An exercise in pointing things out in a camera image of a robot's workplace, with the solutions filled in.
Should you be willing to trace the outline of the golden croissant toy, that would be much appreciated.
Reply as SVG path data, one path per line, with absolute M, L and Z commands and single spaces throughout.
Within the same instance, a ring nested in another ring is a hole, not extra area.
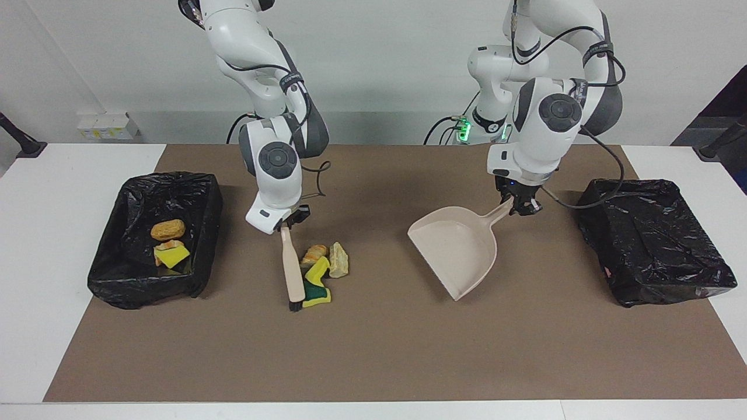
M 329 249 L 324 244 L 315 244 L 307 249 L 305 255 L 301 258 L 301 268 L 311 268 L 322 257 L 328 255 Z

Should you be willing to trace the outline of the beige brush black bristles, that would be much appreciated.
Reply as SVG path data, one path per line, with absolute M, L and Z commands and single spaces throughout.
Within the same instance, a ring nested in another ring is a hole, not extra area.
M 289 310 L 297 313 L 302 309 L 302 302 L 306 297 L 302 284 L 301 266 L 297 258 L 296 250 L 291 239 L 290 229 L 280 231 L 282 239 L 282 263 L 287 285 Z

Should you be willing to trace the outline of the notched yellow sponge piece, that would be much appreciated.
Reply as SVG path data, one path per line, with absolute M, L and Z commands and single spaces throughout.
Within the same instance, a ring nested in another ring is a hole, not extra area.
M 318 258 L 318 260 L 314 263 L 313 266 L 309 268 L 309 270 L 305 274 L 305 280 L 309 282 L 312 285 L 315 285 L 320 288 L 325 288 L 325 284 L 323 283 L 323 278 L 326 276 L 328 270 L 330 268 L 330 263 L 328 258 L 326 256 L 322 256 Z

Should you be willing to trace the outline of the beige bread chunk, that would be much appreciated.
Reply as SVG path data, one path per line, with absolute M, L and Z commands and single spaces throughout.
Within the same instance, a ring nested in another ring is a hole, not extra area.
M 349 274 L 349 256 L 339 242 L 334 242 L 329 249 L 329 276 L 334 279 Z

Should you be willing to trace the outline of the beige plastic dustpan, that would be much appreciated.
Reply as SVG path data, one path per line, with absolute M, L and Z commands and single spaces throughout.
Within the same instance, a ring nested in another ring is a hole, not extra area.
M 409 239 L 453 300 L 472 292 L 493 269 L 497 259 L 493 225 L 511 209 L 510 201 L 485 215 L 448 206 L 409 226 Z

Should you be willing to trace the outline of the wavy green yellow sponge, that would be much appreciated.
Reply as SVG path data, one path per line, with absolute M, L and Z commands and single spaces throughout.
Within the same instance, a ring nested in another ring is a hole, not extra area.
M 317 304 L 330 303 L 331 292 L 323 283 L 315 284 L 304 280 L 302 282 L 306 297 L 302 302 L 302 308 L 316 306 Z

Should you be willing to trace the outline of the wedge yellow green sponge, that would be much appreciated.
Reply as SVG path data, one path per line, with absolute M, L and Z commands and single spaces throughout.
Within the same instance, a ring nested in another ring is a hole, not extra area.
M 154 249 L 154 256 L 157 258 L 157 265 L 174 268 L 190 256 L 190 251 L 184 245 L 181 245 L 165 250 Z

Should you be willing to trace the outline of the brown bread roll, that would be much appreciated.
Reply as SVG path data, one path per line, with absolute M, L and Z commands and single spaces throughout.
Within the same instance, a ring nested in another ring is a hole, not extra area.
M 186 226 L 183 220 L 173 219 L 160 222 L 152 226 L 150 236 L 155 241 L 168 242 L 181 239 L 186 232 Z

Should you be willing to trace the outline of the black bag-lined bin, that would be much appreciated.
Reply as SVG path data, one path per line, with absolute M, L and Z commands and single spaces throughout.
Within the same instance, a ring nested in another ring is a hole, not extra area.
M 216 255 L 222 194 L 215 175 L 175 171 L 128 179 L 120 188 L 86 279 L 91 293 L 139 309 L 206 288 Z M 152 228 L 179 220 L 189 255 L 174 268 L 155 263 Z
M 677 184 L 667 179 L 593 179 L 579 200 L 577 225 L 595 251 L 606 284 L 624 307 L 675 304 L 736 289 L 731 267 Z

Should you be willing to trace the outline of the brown table mat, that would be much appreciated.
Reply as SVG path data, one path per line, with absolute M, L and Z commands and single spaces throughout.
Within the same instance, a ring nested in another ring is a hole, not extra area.
M 278 236 L 245 222 L 256 184 L 235 145 L 170 145 L 157 171 L 213 173 L 224 197 L 198 299 L 137 310 L 92 299 L 46 402 L 747 398 L 747 365 L 707 300 L 625 309 L 570 212 L 496 224 L 497 261 L 451 300 L 409 226 L 499 196 L 483 146 L 330 146 L 325 198 L 292 229 L 341 242 L 333 300 L 288 309 Z

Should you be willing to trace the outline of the black stand foot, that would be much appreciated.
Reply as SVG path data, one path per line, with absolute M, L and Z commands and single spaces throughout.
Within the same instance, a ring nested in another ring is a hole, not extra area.
M 0 112 L 0 127 L 19 144 L 20 152 L 16 155 L 17 159 L 35 159 L 48 146 L 47 142 L 38 141 L 24 130 L 17 128 L 3 112 Z
M 747 140 L 747 112 L 744 112 L 730 127 L 709 143 L 692 146 L 702 162 L 719 162 L 718 152 L 736 141 Z

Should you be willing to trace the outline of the dark background panel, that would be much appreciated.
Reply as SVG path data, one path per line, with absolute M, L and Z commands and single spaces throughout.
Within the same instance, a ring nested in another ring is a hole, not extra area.
M 715 140 L 747 112 L 747 65 L 742 67 L 715 98 L 684 128 L 672 146 L 704 145 Z M 719 162 L 747 195 L 747 140 L 736 141 L 718 152 Z

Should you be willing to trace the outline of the white wall socket box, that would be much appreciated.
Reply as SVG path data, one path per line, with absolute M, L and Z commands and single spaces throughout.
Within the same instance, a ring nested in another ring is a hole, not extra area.
M 129 113 L 83 115 L 77 130 L 83 138 L 92 141 L 135 141 L 141 137 L 141 130 Z

